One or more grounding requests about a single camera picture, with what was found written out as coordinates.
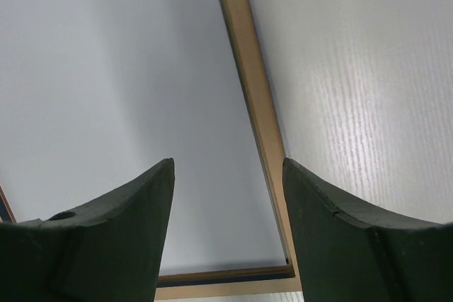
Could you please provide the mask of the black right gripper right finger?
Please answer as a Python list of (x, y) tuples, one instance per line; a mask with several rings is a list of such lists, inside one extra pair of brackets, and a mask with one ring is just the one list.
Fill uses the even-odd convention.
[(305, 301), (451, 301), (452, 225), (383, 209), (286, 158)]

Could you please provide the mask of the blue wooden picture frame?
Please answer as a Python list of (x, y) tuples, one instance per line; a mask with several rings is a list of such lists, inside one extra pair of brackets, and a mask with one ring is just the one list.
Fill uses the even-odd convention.
[(48, 219), (175, 162), (159, 300), (300, 292), (248, 0), (1, 0), (1, 186)]

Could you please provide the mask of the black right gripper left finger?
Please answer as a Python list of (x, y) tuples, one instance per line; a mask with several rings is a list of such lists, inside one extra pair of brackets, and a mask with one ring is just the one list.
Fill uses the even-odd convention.
[(1, 224), (2, 301), (153, 301), (174, 161), (48, 220)]

